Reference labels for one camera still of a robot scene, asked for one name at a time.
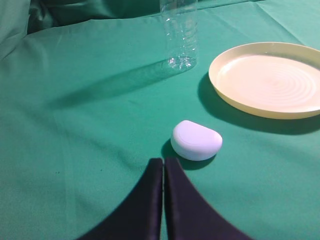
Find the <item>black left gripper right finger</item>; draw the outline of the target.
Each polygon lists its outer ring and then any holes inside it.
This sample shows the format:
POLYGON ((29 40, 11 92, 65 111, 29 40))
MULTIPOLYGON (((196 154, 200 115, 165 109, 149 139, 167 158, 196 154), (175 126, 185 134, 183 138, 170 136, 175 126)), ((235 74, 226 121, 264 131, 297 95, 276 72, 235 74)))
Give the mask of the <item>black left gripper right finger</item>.
POLYGON ((164 210, 169 240, 250 240, 196 190, 180 161, 164 160, 164 210))

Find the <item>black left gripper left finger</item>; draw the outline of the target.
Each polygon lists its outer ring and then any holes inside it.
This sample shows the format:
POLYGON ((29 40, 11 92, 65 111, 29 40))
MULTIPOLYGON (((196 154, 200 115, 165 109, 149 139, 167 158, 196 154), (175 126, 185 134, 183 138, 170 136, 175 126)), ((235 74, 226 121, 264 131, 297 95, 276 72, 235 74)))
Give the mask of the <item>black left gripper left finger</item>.
POLYGON ((159 240, 163 207, 163 161, 152 158, 131 192, 80 240, 159 240))

